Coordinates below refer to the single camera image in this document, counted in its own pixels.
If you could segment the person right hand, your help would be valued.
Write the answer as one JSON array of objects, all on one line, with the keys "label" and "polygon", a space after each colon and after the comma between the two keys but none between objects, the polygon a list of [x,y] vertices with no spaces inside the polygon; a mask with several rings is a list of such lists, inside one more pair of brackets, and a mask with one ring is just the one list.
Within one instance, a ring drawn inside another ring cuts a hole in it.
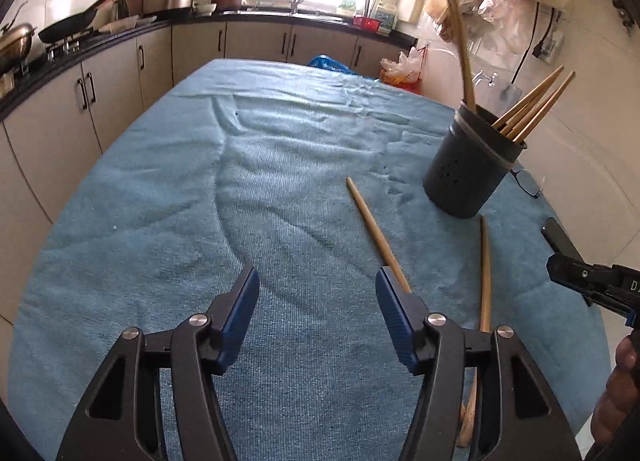
[{"label": "person right hand", "polygon": [[637,360],[638,353],[634,344],[630,337],[625,337],[616,347],[614,369],[591,419],[591,435],[598,446],[612,441],[627,415],[638,403],[639,391],[631,375]]}]

